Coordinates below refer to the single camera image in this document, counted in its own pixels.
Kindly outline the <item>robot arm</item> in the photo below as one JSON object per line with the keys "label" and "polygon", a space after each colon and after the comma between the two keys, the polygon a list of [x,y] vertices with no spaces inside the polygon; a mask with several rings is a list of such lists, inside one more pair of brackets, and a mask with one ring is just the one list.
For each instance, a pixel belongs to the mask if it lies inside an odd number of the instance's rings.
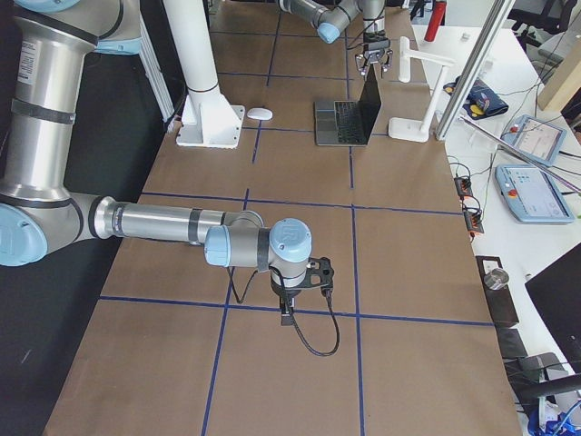
{"label": "robot arm", "polygon": [[374,64],[379,65],[382,74],[389,70],[392,49],[385,32],[385,1],[340,1],[333,9],[329,9],[315,1],[284,0],[278,1],[278,6],[283,12],[308,22],[326,44],[337,40],[362,15],[362,52],[355,54],[357,69],[363,76],[368,74]]}
{"label": "robot arm", "polygon": [[[218,194],[235,205],[252,180],[275,177],[251,161],[257,133],[244,133],[238,151],[164,145],[153,92],[136,57],[92,54],[84,68],[80,121],[74,129],[65,184],[82,193],[135,200],[143,189],[158,200],[179,193]],[[80,242],[43,260],[1,271],[1,342],[9,353],[47,353],[84,330],[107,280],[125,295],[169,297],[179,289],[196,301],[217,302],[224,272],[194,248],[117,238]]]}

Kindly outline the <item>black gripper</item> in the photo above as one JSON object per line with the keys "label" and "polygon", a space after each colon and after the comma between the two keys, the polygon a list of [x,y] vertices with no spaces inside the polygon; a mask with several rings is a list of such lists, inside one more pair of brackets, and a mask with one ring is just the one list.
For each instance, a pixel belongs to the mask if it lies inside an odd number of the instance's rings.
{"label": "black gripper", "polygon": [[364,50],[363,54],[355,55],[356,67],[361,76],[367,75],[367,64],[380,64],[381,75],[386,74],[391,67],[391,42],[389,48]]}
{"label": "black gripper", "polygon": [[294,299],[301,293],[301,289],[282,286],[281,280],[275,274],[271,275],[271,289],[280,299],[281,326],[292,326]]}

